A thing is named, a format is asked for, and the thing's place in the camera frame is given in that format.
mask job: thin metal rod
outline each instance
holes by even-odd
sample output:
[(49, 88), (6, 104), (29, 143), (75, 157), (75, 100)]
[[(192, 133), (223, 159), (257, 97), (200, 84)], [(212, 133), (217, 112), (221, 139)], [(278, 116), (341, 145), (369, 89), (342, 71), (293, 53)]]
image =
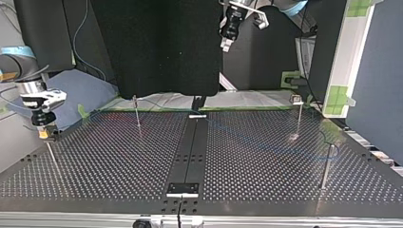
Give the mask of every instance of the thin metal rod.
[(53, 149), (51, 148), (50, 143), (49, 143), (49, 142), (46, 142), (46, 145), (48, 146), (48, 150), (49, 150), (49, 153), (50, 153), (51, 159), (53, 160), (53, 162), (57, 162), (57, 161), (56, 161), (56, 157), (54, 157), (54, 154), (53, 154)]
[(134, 109), (136, 110), (136, 118), (137, 118), (137, 126), (138, 127), (141, 127), (141, 125), (140, 125), (140, 118), (139, 118), (139, 110), (138, 110), (138, 104), (137, 104), (137, 97), (136, 97), (136, 95), (134, 95), (133, 96), (133, 106), (134, 106)]
[(326, 182), (327, 182), (327, 179), (328, 179), (328, 176), (329, 176), (329, 170), (330, 170), (330, 164), (331, 164), (330, 157), (333, 154), (334, 150), (335, 150), (335, 146), (330, 145), (329, 150), (328, 150), (328, 155), (327, 155), (327, 158), (326, 158), (326, 164), (325, 164), (325, 170), (323, 172), (322, 182), (320, 183), (320, 189), (321, 190), (326, 189)]
[(301, 116), (302, 116), (302, 107), (303, 107), (303, 104), (301, 104), (301, 105), (300, 105), (300, 107), (299, 107), (298, 124), (299, 124), (299, 123), (300, 123), (300, 121), (301, 121)]

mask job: cable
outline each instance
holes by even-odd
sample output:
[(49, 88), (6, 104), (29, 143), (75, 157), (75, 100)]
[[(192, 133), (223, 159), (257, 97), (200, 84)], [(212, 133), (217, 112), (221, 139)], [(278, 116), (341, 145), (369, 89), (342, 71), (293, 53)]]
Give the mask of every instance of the cable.
[(5, 102), (7, 102), (9, 105), (15, 106), (15, 107), (18, 107), (18, 108), (21, 108), (21, 109), (24, 109), (24, 110), (35, 111), (35, 110), (39, 110), (39, 109), (40, 109), (40, 108), (27, 108), (27, 107), (22, 107), (22, 106), (20, 106), (20, 105), (14, 104), (13, 102), (11, 102), (11, 101), (9, 101), (8, 99), (6, 99), (5, 97), (3, 97), (3, 93), (4, 93), (4, 92), (10, 91), (10, 90), (15, 89), (15, 88), (16, 88), (16, 87), (10, 87), (10, 88), (6, 88), (6, 89), (0, 91), (0, 98), (3, 99)]
[(47, 70), (49, 68), (49, 65), (44, 66), (43, 68), (39, 69), (36, 72), (33, 72), (31, 74), (29, 74), (28, 76), (25, 76), (24, 78), (21, 78), (19, 80), (15, 80), (16, 83), (21, 82), (23, 80), (29, 79), (29, 78), (33, 78), (34, 76), (37, 76), (38, 74), (43, 73), (45, 70)]
[(17, 113), (12, 113), (12, 114), (8, 115), (7, 117), (1, 118), (1, 119), (0, 119), (0, 122), (1, 122), (1, 121), (4, 121), (5, 119), (8, 119), (9, 117), (14, 116), (15, 114), (17, 114)]
[(15, 8), (12, 5), (10, 5), (9, 3), (0, 1), (0, 7), (1, 6), (7, 7), (9, 10), (14, 12), (14, 14), (17, 14), (17, 10), (15, 10)]
[(74, 51), (74, 55), (85, 65), (97, 70), (98, 72), (100, 72), (102, 74), (102, 76), (104, 77), (104, 81), (106, 81), (106, 75), (104, 74), (103, 71), (101, 71), (99, 68), (91, 65), (90, 63), (86, 62), (77, 52), (77, 47), (76, 47), (76, 43), (77, 43), (77, 35), (79, 33), (79, 31), (81, 30), (81, 28), (83, 27), (84, 23), (86, 22), (86, 19), (88, 17), (88, 0), (86, 0), (86, 14), (84, 15), (83, 21), (81, 22), (80, 26), (77, 28), (76, 32), (74, 33), (74, 37), (73, 37), (73, 51)]
[(308, 74), (307, 74), (307, 72), (306, 72), (305, 65), (304, 65), (304, 60), (303, 60), (303, 59), (304, 59), (304, 58), (303, 58), (303, 51), (302, 51), (303, 24), (304, 24), (305, 19), (306, 19), (306, 11), (308, 10), (308, 6), (309, 6), (309, 0), (308, 0), (307, 3), (306, 3), (305, 11), (303, 12), (303, 15), (302, 15), (302, 22), (301, 22), (301, 28), (300, 28), (300, 30), (301, 30), (301, 35), (300, 35), (300, 37), (299, 37), (299, 52), (300, 52), (300, 57), (301, 57), (301, 62), (302, 62), (302, 69), (303, 69), (303, 74), (304, 74), (304, 77), (302, 77), (302, 78), (305, 79), (305, 81), (306, 81), (306, 83), (307, 83), (307, 85), (308, 85), (308, 88), (309, 88), (309, 90), (310, 90), (310, 92), (311, 92), (312, 97), (313, 97), (313, 98), (315, 99), (315, 101), (317, 102), (317, 106), (319, 107), (320, 112), (323, 113), (323, 108), (322, 108), (321, 105), (320, 105), (320, 101), (319, 101), (319, 100), (317, 99), (317, 97), (315, 96), (315, 93), (314, 93), (314, 91), (313, 91), (312, 88), (311, 88), (311, 84), (309, 83), (309, 80), (308, 80), (308, 78), (306, 77)]
[(21, 34), (21, 30), (11, 21), (11, 18), (9, 18), (9, 16), (4, 12), (3, 9), (1, 9), (1, 7), (6, 7), (9, 10), (11, 10), (15, 15), (17, 15), (17, 11), (15, 10), (15, 8), (13, 6), (9, 5), (8, 3), (0, 1), (0, 10), (3, 11), (3, 13), (6, 16), (7, 20), (9, 20), (10, 24), (15, 28), (15, 30), (19, 34)]

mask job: white wall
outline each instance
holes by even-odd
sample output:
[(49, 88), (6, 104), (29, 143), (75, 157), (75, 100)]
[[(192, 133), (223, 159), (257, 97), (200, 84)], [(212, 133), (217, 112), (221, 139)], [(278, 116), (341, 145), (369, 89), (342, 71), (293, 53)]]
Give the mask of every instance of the white wall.
[[(0, 0), (13, 6), (12, 0)], [(7, 46), (22, 46), (24, 44), (21, 35), (10, 24), (5, 13), (18, 28), (18, 21), (14, 13), (2, 7), (0, 10), (0, 48)], [(14, 84), (0, 84), (0, 91), (13, 87)], [(9, 100), (18, 97), (14, 90), (8, 91), (3, 96)], [(29, 131), (23, 125), (32, 127), (30, 120), (18, 116), (13, 112), (4, 110), (6, 102), (0, 99), (0, 172), (18, 162), (22, 157), (37, 149), (43, 143), (39, 140), (37, 132)]]

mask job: metal bracket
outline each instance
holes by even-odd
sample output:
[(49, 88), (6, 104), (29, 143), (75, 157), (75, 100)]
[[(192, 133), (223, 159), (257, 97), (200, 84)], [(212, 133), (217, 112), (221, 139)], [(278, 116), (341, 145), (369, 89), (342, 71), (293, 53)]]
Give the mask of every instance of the metal bracket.
[(199, 184), (170, 183), (166, 196), (168, 198), (197, 198), (199, 196)]
[(260, 29), (266, 29), (267, 27), (269, 27), (269, 20), (267, 19), (266, 13), (264, 13), (263, 11), (257, 10), (257, 9), (253, 9), (250, 7), (247, 7), (241, 3), (237, 3), (234, 1), (230, 1), (229, 2), (232, 6), (236, 6), (236, 7), (240, 7), (240, 8), (244, 8), (247, 9), (249, 11), (254, 12), (258, 17), (255, 18), (255, 25)]

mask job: metal plate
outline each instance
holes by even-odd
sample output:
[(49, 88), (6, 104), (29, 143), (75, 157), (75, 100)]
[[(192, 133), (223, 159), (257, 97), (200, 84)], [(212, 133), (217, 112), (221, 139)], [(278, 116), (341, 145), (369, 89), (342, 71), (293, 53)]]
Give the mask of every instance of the metal plate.
[[(207, 124), (198, 214), (403, 218), (402, 179), (328, 120), (304, 111), (298, 127), (296, 110), (212, 112)], [(339, 151), (320, 190), (328, 143)]]
[(55, 201), (62, 201), (60, 207), (65, 201), (129, 203), (128, 207), (134, 208), (127, 212), (141, 211), (144, 208), (140, 205), (145, 203), (163, 205), (165, 183), (186, 127), (186, 114), (141, 113), (140, 119), (141, 128), (132, 112), (92, 117), (53, 145), (57, 163), (49, 153), (32, 156), (0, 185), (0, 196), (8, 201), (36, 200), (45, 210), (53, 210), (54, 205), (46, 204)]
[[(315, 112), (101, 113), (0, 175), (0, 211), (403, 218), (403, 181)], [(327, 188), (320, 189), (329, 143)], [(198, 199), (167, 199), (170, 182)]]

